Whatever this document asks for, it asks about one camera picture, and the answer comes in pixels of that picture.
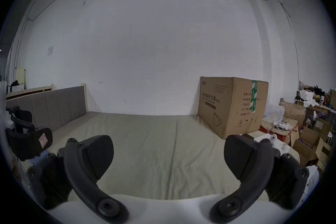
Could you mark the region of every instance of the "green tape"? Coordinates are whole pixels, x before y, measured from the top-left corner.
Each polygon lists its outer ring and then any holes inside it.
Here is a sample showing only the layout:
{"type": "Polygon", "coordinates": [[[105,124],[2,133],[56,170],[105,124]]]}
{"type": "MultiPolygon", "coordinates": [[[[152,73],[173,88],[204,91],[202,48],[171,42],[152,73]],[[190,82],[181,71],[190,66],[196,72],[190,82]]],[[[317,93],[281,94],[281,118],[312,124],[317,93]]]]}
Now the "green tape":
{"type": "Polygon", "coordinates": [[[252,110],[252,113],[255,112],[256,101],[257,101],[257,81],[252,80],[252,95],[251,95],[251,104],[250,104],[250,110],[252,110]]]}

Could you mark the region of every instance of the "bed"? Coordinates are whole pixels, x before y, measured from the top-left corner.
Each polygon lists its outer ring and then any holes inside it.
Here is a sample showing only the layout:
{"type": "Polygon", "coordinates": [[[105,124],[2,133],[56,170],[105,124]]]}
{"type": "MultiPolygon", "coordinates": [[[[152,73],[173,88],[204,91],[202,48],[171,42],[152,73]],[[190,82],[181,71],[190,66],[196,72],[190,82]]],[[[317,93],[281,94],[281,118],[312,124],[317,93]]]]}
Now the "bed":
{"type": "MultiPolygon", "coordinates": [[[[19,104],[31,110],[36,125],[50,126],[52,153],[71,137],[78,141],[95,135],[111,137],[114,159],[97,182],[109,195],[178,200],[230,195],[239,188],[224,161],[225,141],[198,116],[87,112],[85,86],[20,98],[25,99],[8,100],[7,106],[19,104]]],[[[77,199],[72,191],[69,201],[77,199]]],[[[265,191],[259,200],[268,200],[265,191]]]]}

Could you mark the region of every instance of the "large cardboard box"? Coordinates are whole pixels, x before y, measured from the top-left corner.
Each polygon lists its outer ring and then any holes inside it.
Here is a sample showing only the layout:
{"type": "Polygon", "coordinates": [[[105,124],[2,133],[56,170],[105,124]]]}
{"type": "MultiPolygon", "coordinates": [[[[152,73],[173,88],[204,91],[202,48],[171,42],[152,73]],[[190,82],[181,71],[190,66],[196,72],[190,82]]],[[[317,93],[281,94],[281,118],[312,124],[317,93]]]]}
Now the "large cardboard box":
{"type": "Polygon", "coordinates": [[[292,104],[288,102],[280,102],[280,105],[285,108],[284,116],[297,120],[299,122],[299,130],[302,128],[306,116],[306,108],[302,105],[292,104]]]}
{"type": "Polygon", "coordinates": [[[241,78],[201,77],[199,117],[222,139],[260,128],[268,83],[241,78]]]}
{"type": "Polygon", "coordinates": [[[318,132],[323,139],[324,142],[327,141],[328,134],[331,131],[332,124],[330,124],[327,121],[324,121],[320,118],[316,119],[315,125],[314,125],[314,131],[318,132]]]}
{"type": "Polygon", "coordinates": [[[302,130],[300,133],[301,139],[295,140],[293,149],[299,153],[301,165],[316,165],[324,171],[331,148],[323,141],[317,132],[313,130],[308,132],[307,130],[309,129],[304,128],[302,130]],[[309,146],[309,143],[303,139],[308,139],[313,143],[313,146],[309,146]]]}

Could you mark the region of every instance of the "mattress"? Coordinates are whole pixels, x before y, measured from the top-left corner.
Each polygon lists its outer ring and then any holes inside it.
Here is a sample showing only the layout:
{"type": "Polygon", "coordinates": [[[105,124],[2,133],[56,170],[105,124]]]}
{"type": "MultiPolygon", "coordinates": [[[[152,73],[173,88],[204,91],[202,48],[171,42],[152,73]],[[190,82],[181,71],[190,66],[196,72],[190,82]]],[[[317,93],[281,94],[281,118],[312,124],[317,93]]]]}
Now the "mattress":
{"type": "MultiPolygon", "coordinates": [[[[225,141],[198,116],[144,116],[88,112],[53,132],[50,152],[108,135],[114,158],[98,187],[105,193],[178,200],[230,195],[240,186],[224,161],[225,141]]],[[[69,200],[77,200],[72,191],[69,200]]],[[[265,191],[259,197],[267,201],[265,191]]]]}

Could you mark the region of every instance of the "gray upholstered headboard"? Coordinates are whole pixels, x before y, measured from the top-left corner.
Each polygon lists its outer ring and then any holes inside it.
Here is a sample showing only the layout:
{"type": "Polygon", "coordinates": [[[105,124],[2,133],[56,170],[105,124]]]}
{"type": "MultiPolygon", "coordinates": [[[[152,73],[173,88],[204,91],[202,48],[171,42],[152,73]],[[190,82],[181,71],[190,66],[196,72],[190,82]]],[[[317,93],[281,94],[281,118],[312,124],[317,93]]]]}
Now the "gray upholstered headboard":
{"type": "Polygon", "coordinates": [[[6,107],[19,106],[33,116],[33,124],[52,131],[86,113],[85,87],[69,87],[26,95],[6,101],[6,107]]]}

